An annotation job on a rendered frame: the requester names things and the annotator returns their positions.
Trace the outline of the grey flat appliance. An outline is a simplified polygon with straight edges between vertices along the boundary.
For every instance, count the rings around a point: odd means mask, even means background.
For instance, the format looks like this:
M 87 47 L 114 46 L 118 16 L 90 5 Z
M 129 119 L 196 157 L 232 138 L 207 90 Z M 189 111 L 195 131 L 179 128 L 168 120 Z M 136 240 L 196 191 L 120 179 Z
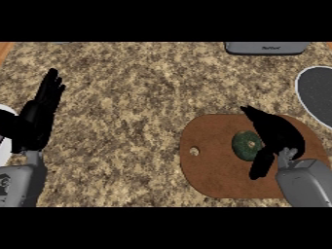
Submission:
M 301 54 L 309 42 L 226 42 L 230 54 Z

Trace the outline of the dark green squash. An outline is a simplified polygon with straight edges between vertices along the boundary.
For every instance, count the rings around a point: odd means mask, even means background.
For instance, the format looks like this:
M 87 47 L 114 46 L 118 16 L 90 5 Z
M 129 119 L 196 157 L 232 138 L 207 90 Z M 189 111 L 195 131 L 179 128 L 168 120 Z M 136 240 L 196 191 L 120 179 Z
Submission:
M 254 161 L 261 149 L 261 140 L 251 130 L 241 130 L 232 138 L 232 149 L 236 157 L 245 161 Z

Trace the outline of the brown oval cutting board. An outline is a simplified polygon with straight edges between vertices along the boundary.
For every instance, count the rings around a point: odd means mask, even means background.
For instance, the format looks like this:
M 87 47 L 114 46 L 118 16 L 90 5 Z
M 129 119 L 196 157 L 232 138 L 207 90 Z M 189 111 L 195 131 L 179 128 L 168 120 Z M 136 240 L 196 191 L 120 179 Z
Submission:
M 267 175 L 251 180 L 251 162 L 233 152 L 233 136 L 245 130 L 258 133 L 245 114 L 210 114 L 192 119 L 180 139 L 185 177 L 195 190 L 214 198 L 282 198 L 275 180 L 278 161 Z

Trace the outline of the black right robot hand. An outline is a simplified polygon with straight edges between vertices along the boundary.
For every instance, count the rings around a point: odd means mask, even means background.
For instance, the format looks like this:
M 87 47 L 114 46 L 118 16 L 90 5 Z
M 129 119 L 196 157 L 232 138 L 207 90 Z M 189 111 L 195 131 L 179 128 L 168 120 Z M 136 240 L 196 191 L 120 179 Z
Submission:
M 257 151 L 250 168 L 250 179 L 267 175 L 275 157 L 288 150 L 288 159 L 297 160 L 304 155 L 304 137 L 294 125 L 278 115 L 269 114 L 251 106 L 241 107 L 264 146 Z

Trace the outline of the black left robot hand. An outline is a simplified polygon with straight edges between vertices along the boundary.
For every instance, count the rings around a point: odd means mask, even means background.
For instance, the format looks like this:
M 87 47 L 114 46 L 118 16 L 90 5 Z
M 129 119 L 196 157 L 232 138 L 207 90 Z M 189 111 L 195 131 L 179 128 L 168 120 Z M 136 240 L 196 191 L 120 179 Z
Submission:
M 12 140 L 12 153 L 42 151 L 47 145 L 55 113 L 65 85 L 59 72 L 50 68 L 39 85 L 34 99 L 15 115 L 0 109 L 0 135 Z

